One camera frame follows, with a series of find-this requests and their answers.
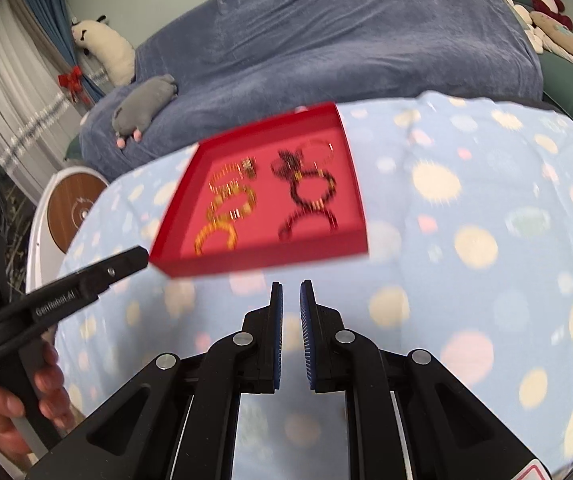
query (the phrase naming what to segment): fingernail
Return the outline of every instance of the fingernail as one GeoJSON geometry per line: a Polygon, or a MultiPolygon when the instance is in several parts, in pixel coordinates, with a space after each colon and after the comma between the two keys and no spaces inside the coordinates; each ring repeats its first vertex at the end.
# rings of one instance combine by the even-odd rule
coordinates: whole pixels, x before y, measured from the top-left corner
{"type": "Polygon", "coordinates": [[[7,408],[9,409],[9,413],[13,416],[24,415],[24,405],[17,397],[9,397],[9,400],[7,400],[7,408]]]}

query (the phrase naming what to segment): wooden round top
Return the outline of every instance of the wooden round top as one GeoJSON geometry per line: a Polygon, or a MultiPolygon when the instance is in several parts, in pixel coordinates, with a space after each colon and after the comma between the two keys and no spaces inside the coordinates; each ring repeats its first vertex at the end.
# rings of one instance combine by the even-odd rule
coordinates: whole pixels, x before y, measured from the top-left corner
{"type": "Polygon", "coordinates": [[[88,173],[65,177],[54,189],[46,217],[53,240],[65,253],[106,184],[88,173]]]}

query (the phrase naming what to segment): blue curtain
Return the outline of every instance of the blue curtain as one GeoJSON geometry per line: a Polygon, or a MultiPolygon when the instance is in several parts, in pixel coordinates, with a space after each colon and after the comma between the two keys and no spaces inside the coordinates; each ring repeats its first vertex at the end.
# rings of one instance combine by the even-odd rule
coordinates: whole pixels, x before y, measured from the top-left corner
{"type": "MultiPolygon", "coordinates": [[[[65,1],[26,0],[26,4],[67,63],[71,66],[77,65],[75,45],[73,43],[73,35],[71,34],[71,22],[66,10],[65,1]]],[[[86,76],[82,84],[90,98],[95,102],[98,102],[104,97],[102,90],[86,76]]]]}

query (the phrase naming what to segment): gray plush toy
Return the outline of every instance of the gray plush toy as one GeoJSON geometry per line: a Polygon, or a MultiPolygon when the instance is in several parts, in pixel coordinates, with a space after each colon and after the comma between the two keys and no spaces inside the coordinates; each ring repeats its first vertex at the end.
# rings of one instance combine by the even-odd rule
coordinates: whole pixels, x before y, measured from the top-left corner
{"type": "Polygon", "coordinates": [[[133,136],[135,142],[151,126],[153,118],[178,94],[172,75],[151,77],[129,94],[113,113],[113,129],[118,148],[123,150],[126,140],[133,136]]]}

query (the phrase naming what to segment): white sticker with red border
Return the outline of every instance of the white sticker with red border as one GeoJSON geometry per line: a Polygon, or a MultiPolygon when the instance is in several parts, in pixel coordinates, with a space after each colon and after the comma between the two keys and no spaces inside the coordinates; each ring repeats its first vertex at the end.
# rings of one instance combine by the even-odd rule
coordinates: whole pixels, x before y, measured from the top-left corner
{"type": "Polygon", "coordinates": [[[534,458],[517,476],[513,477],[513,480],[551,480],[551,477],[540,460],[534,458]]]}

